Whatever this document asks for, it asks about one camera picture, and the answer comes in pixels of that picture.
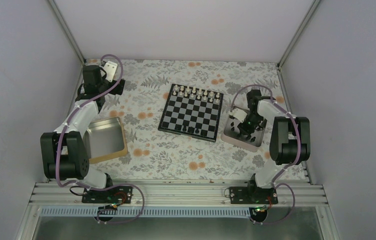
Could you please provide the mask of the silver tin with black pieces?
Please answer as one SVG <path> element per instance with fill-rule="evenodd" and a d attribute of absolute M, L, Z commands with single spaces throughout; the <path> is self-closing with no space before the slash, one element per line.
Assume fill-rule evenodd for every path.
<path fill-rule="evenodd" d="M 254 153 L 257 152 L 262 144 L 267 121 L 264 120 L 264 122 L 262 123 L 263 130 L 256 131 L 252 134 L 252 137 L 255 137 L 255 141 L 253 141 L 253 138 L 246 140 L 244 136 L 238 137 L 239 130 L 237 126 L 239 123 L 240 121 L 238 121 L 237 119 L 228 117 L 224 130 L 221 134 L 221 139 L 226 143 L 234 145 L 235 147 L 239 147 Z"/>

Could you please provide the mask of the black chess queen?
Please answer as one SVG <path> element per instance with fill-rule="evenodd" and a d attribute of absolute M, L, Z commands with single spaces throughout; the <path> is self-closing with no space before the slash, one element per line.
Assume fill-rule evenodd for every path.
<path fill-rule="evenodd" d="M 189 127 L 189 128 L 188 128 L 188 133 L 193 134 L 194 131 L 195 131 L 195 128 L 194 128 L 194 127 Z"/>

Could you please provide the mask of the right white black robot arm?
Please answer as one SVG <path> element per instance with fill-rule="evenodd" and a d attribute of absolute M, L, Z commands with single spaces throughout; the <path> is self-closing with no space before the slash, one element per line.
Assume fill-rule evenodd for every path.
<path fill-rule="evenodd" d="M 269 153 L 271 160 L 247 184 L 247 198 L 258 204 L 271 201 L 276 193 L 275 181 L 290 167 L 306 161 L 310 156 L 310 122 L 281 107 L 271 95 L 263 96 L 253 89 L 247 93 L 248 111 L 231 108 L 231 115 L 239 120 L 238 136 L 252 140 L 255 131 L 272 125 Z"/>

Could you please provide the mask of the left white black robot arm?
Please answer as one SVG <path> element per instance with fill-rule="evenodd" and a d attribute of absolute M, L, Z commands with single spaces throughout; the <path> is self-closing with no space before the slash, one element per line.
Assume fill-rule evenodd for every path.
<path fill-rule="evenodd" d="M 53 132 L 40 138 L 43 170 L 46 178 L 55 179 L 59 186 L 75 184 L 94 189 L 104 203 L 111 201 L 115 189 L 108 174 L 89 167 L 88 152 L 83 142 L 91 121 L 103 108 L 107 94 L 121 95 L 125 81 L 113 77 L 121 65 L 113 61 L 83 67 L 84 92 L 78 92 L 75 105 L 66 120 Z"/>

